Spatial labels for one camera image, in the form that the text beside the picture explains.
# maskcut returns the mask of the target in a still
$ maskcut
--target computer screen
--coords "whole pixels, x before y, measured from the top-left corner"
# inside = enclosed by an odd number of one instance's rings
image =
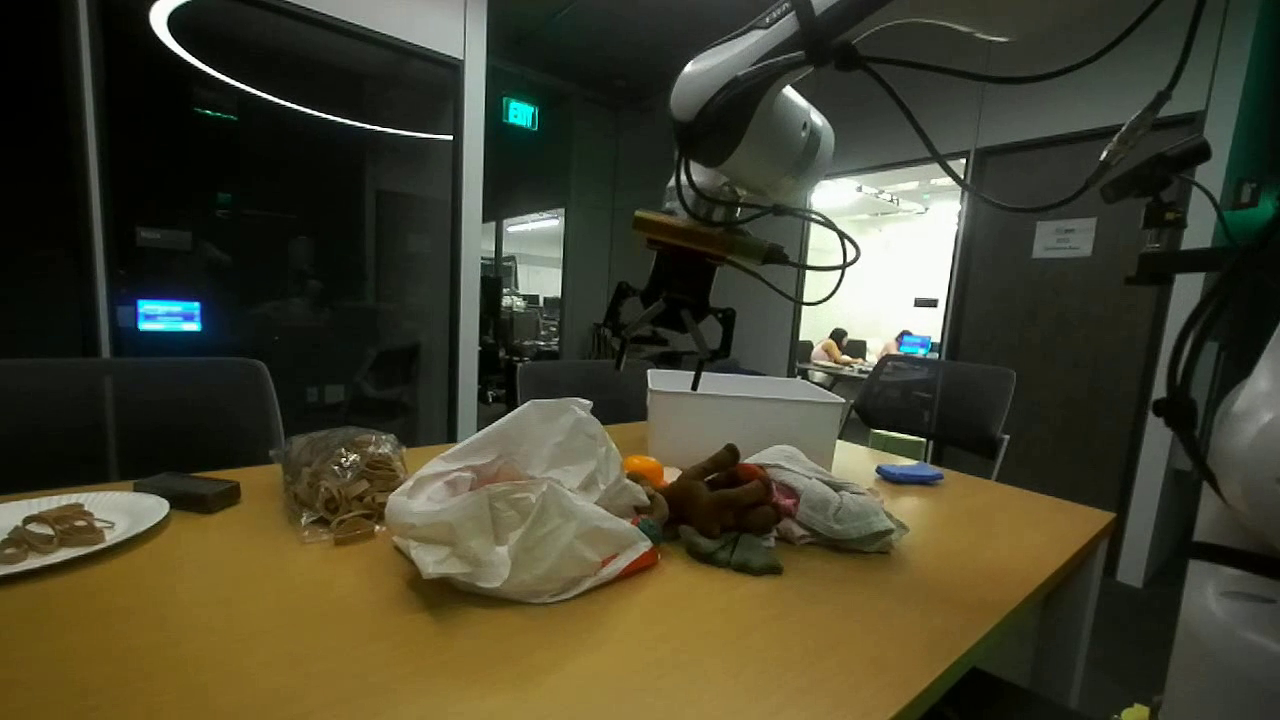
[[[147,337],[199,337],[203,305],[178,297],[141,297],[130,299],[130,327]]]

